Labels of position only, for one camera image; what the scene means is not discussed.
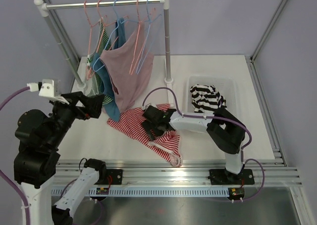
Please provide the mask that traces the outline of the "red white striped tank top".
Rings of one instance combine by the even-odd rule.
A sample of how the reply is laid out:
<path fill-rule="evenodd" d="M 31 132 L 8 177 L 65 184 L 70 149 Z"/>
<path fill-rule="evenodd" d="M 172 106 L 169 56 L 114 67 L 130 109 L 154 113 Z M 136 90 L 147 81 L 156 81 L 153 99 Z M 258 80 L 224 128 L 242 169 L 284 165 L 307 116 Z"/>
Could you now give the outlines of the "red white striped tank top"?
<path fill-rule="evenodd" d="M 176 131 L 167 131 L 163 133 L 162 136 L 151 141 L 141 125 L 145 120 L 146 119 L 143 117 L 143 110 L 139 107 L 122 113 L 118 122 L 109 118 L 107 124 L 127 137 L 136 140 L 151 149 L 172 166 L 182 166 L 182 156 L 179 152 L 180 135 Z"/>

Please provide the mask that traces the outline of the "black white striped tank top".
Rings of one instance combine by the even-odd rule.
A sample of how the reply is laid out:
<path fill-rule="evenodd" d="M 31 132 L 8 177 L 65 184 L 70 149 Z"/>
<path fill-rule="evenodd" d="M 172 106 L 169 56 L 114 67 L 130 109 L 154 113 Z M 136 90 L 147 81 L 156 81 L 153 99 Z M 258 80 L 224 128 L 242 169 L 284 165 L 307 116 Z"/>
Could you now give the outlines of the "black white striped tank top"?
<path fill-rule="evenodd" d="M 195 84 L 190 94 L 195 113 L 214 113 L 219 108 L 227 108 L 226 99 L 213 85 Z"/>

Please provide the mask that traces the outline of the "pink tank top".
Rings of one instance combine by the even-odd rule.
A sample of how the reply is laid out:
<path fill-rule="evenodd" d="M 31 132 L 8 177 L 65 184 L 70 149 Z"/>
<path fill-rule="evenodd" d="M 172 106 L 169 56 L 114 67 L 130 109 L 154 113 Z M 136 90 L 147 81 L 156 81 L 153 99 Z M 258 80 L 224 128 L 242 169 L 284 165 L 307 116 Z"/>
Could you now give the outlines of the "pink tank top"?
<path fill-rule="evenodd" d="M 139 24 L 123 46 L 104 50 L 101 79 L 104 94 L 113 98 L 120 113 L 130 109 L 149 83 L 154 55 L 145 48 L 145 25 Z"/>

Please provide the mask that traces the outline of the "pink hanger with red top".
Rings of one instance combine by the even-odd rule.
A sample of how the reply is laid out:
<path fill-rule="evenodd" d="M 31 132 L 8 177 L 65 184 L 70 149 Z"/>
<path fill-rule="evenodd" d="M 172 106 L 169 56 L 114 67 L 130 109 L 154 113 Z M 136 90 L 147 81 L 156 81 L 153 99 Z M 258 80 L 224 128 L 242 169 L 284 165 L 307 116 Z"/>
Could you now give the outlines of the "pink hanger with red top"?
<path fill-rule="evenodd" d="M 137 8 L 137 17 L 138 17 L 138 27 L 137 27 L 137 33 L 136 33 L 136 39 L 135 39 L 135 45 L 134 45 L 134 50 L 133 50 L 133 58 L 131 61 L 130 69 L 129 69 L 129 74 L 133 75 L 135 73 L 138 60 L 140 59 L 141 55 L 141 50 L 142 50 L 142 45 L 143 42 L 140 42 L 142 36 L 144 35 L 144 32 L 141 31 L 141 27 L 146 24 L 147 17 L 144 19 L 141 19 L 140 14 L 139 14 L 139 0 L 136 2 L 136 8 Z"/>

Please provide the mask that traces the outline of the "blue hanger end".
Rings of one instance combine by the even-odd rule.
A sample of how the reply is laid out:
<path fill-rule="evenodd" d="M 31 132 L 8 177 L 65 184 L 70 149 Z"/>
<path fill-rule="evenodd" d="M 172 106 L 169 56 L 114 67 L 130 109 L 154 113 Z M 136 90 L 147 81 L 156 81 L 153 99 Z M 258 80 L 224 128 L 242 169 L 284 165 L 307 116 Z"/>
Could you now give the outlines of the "blue hanger end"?
<path fill-rule="evenodd" d="M 137 67 L 136 67 L 136 70 L 135 70 L 135 73 L 137 75 L 139 75 L 141 69 L 143 68 L 143 65 L 145 63 L 145 60 L 147 59 L 147 56 L 149 54 L 149 50 L 151 49 L 154 41 L 152 41 L 150 43 L 150 46 L 147 48 L 147 42 L 148 42 L 148 38 L 149 38 L 149 35 L 150 35 L 150 31 L 151 31 L 151 26 L 156 23 L 158 21 L 158 19 L 160 19 L 162 17 L 162 13 L 159 13 L 157 14 L 157 10 L 156 8 L 154 7 L 151 12 L 149 11 L 149 7 L 148 7 L 148 4 L 149 4 L 149 1 L 150 0 L 147 0 L 146 1 L 146 12 L 147 12 L 147 21 L 146 21 L 146 29 L 145 29 L 145 38 L 144 38 L 144 42 L 143 42 L 143 45 L 142 45 L 142 50 L 141 50 L 141 55 L 140 55 L 140 59 L 138 60 L 138 64 L 137 64 Z"/>

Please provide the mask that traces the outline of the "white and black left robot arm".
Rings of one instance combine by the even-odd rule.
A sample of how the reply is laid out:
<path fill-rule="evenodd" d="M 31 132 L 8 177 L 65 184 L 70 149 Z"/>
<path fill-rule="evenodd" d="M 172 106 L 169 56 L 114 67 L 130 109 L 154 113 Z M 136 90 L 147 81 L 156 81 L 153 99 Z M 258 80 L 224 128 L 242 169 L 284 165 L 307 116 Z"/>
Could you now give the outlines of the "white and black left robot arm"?
<path fill-rule="evenodd" d="M 55 204 L 51 191 L 60 158 L 58 147 L 76 119 L 99 118 L 102 96 L 82 92 L 64 94 L 65 103 L 51 100 L 52 113 L 25 112 L 18 121 L 15 137 L 19 152 L 14 160 L 14 179 L 21 186 L 27 225 L 70 225 L 74 214 L 94 184 L 106 181 L 106 164 L 97 159 L 85 162 L 80 176 Z"/>

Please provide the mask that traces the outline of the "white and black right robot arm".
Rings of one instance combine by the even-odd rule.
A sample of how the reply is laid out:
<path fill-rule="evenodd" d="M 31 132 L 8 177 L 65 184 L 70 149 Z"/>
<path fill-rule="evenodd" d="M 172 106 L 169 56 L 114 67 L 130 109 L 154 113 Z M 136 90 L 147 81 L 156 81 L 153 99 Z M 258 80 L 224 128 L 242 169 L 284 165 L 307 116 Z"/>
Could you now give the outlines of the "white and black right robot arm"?
<path fill-rule="evenodd" d="M 151 141 L 168 131 L 189 130 L 208 134 L 216 146 L 225 153 L 225 169 L 210 173 L 212 184 L 242 184 L 244 168 L 241 144 L 247 134 L 245 125 L 226 108 L 212 114 L 182 114 L 176 109 L 159 110 L 148 106 L 141 123 Z"/>

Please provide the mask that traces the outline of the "green white striped tank top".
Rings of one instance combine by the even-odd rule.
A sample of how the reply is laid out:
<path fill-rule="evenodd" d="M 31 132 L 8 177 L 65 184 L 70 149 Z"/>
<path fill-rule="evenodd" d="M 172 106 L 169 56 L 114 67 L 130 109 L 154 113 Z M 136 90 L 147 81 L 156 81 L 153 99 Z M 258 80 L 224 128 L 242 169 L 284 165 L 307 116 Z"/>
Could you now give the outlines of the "green white striped tank top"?
<path fill-rule="evenodd" d="M 96 46 L 92 52 L 88 52 L 86 60 L 85 81 L 88 83 L 86 95 L 103 95 L 103 106 L 106 107 L 113 103 L 114 96 L 109 73 L 106 66 L 100 60 L 100 56 L 103 50 L 111 48 L 111 40 L 101 19 L 96 25 L 99 27 Z"/>

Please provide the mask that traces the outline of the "blue tank top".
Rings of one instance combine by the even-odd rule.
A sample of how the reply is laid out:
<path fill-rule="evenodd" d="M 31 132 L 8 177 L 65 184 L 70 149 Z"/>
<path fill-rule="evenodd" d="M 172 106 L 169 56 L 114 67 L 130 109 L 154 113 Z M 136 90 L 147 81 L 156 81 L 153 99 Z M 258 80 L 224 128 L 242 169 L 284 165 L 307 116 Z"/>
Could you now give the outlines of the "blue tank top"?
<path fill-rule="evenodd" d="M 95 49 L 95 52 L 92 56 L 92 61 L 90 63 L 91 70 L 96 59 L 98 57 L 100 57 L 101 59 L 101 54 L 97 53 Z M 98 63 L 96 65 L 96 68 L 99 68 L 100 66 L 101 64 Z M 103 109 L 105 110 L 105 112 L 107 113 L 110 119 L 114 120 L 115 122 L 118 122 L 120 119 L 120 111 L 115 102 L 114 90 L 112 88 L 111 79 L 110 79 L 108 70 L 106 68 L 106 64 L 100 71 L 98 71 L 97 73 L 93 71 L 93 73 L 96 74 L 96 84 L 97 84 L 98 94 L 101 94 L 104 96 Z"/>

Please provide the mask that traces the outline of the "white plastic mesh basket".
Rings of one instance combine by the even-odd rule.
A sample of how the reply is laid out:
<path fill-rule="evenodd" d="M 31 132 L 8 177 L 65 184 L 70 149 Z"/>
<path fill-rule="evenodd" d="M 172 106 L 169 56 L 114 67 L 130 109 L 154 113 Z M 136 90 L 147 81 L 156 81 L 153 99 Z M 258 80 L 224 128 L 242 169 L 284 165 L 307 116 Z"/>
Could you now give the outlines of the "white plastic mesh basket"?
<path fill-rule="evenodd" d="M 238 88 L 236 82 L 230 77 L 221 75 L 202 75 L 196 74 L 189 76 L 184 91 L 183 111 L 185 113 L 193 113 L 194 108 L 191 104 L 190 88 L 195 84 L 213 85 L 226 100 L 227 110 L 235 117 L 241 115 L 240 100 L 238 99 Z"/>

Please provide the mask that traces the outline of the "silver and white clothes rack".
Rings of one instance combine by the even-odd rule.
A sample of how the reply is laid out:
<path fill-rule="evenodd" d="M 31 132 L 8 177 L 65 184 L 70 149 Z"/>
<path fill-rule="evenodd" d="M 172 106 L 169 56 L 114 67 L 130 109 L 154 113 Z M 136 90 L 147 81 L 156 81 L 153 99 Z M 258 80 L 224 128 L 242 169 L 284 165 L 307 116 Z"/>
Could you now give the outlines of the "silver and white clothes rack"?
<path fill-rule="evenodd" d="M 146 4 L 147 0 L 139 0 L 140 4 Z M 114 1 L 102 1 L 99 7 L 112 6 Z M 121 5 L 136 5 L 137 0 L 119 0 L 115 6 Z M 167 101 L 171 106 L 176 105 L 176 99 L 174 98 L 171 90 L 173 89 L 173 78 L 171 76 L 171 55 L 170 55 L 170 32 L 169 32 L 169 0 L 150 0 L 149 3 L 160 3 L 163 6 L 163 22 L 164 22 L 164 40 L 165 40 L 165 79 L 164 83 L 167 87 Z M 69 4 L 45 4 L 45 8 L 48 10 L 56 9 L 73 9 L 73 8 L 85 8 L 85 7 L 97 7 L 97 2 L 88 3 L 69 3 Z"/>

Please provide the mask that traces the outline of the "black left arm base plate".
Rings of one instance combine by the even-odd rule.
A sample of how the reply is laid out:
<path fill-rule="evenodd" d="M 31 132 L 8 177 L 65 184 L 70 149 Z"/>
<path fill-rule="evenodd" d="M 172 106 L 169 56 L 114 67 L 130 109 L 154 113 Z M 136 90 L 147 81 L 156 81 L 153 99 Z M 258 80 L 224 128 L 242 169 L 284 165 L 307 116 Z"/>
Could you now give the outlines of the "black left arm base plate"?
<path fill-rule="evenodd" d="M 122 169 L 106 169 L 105 172 L 101 173 L 99 180 L 96 182 L 97 185 L 121 185 L 123 179 Z"/>

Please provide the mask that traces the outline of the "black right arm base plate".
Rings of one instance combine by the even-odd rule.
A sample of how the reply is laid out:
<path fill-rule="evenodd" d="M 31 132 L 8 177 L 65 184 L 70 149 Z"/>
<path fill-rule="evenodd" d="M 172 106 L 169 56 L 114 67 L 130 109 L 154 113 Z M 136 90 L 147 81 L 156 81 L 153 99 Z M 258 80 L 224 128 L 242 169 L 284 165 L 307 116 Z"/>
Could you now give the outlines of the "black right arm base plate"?
<path fill-rule="evenodd" d="M 226 169 L 210 169 L 208 179 L 211 185 L 254 185 L 255 180 L 251 169 L 242 169 L 239 174 Z"/>

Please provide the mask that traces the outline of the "aluminium frame post left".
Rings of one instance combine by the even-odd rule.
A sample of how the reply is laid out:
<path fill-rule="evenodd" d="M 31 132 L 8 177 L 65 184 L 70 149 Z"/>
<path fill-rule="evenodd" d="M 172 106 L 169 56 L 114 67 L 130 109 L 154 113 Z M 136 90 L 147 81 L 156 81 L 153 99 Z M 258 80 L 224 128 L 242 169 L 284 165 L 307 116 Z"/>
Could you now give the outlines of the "aluminium frame post left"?
<path fill-rule="evenodd" d="M 83 87 L 84 82 L 77 72 L 80 65 L 79 54 L 76 51 L 56 11 L 54 9 L 48 10 L 45 8 L 45 4 L 47 3 L 50 4 L 51 0 L 34 0 L 34 5 L 37 7 L 40 15 L 44 18 L 54 40 L 56 41 L 60 51 L 69 65 L 75 81 L 80 87 Z"/>

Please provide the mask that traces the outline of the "aluminium frame post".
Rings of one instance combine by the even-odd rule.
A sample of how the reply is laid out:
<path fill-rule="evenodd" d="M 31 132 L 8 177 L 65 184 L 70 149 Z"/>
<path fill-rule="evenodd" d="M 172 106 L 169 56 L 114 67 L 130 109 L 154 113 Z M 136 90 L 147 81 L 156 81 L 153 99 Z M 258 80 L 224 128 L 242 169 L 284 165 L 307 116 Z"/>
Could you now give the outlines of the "aluminium frame post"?
<path fill-rule="evenodd" d="M 34 0 L 34 5 L 37 7 L 40 15 L 44 18 L 54 40 L 56 41 L 60 51 L 69 65 L 75 81 L 80 87 L 83 87 L 84 82 L 77 72 L 80 65 L 79 54 L 76 51 L 56 11 L 54 9 L 48 10 L 45 8 L 45 4 L 47 3 L 50 4 L 51 0 Z"/>
<path fill-rule="evenodd" d="M 278 20 L 280 19 L 284 9 L 286 8 L 289 0 L 280 0 L 276 10 L 274 11 L 273 16 L 271 17 L 264 33 L 262 34 L 260 41 L 258 42 L 255 50 L 253 51 L 252 55 L 250 56 L 251 63 L 255 63 L 257 57 L 259 56 L 262 48 L 264 47 L 266 41 L 268 40 L 271 32 L 273 31 L 275 25 L 277 24 Z"/>

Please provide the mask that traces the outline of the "aluminium frame post right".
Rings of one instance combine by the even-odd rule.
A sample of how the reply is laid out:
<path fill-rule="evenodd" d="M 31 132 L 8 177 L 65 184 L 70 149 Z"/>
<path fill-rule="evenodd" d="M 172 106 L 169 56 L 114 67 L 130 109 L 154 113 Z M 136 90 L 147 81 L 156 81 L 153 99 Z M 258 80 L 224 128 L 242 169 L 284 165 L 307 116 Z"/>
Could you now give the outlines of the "aluminium frame post right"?
<path fill-rule="evenodd" d="M 252 55 L 250 56 L 251 63 L 255 63 L 257 57 L 259 56 L 262 48 L 264 47 L 266 41 L 268 40 L 271 32 L 273 31 L 275 25 L 277 24 L 278 20 L 280 19 L 284 9 L 286 8 L 289 0 L 280 0 L 276 10 L 274 11 L 273 16 L 271 17 L 264 33 L 262 34 L 260 41 L 258 42 L 255 50 L 253 51 Z"/>

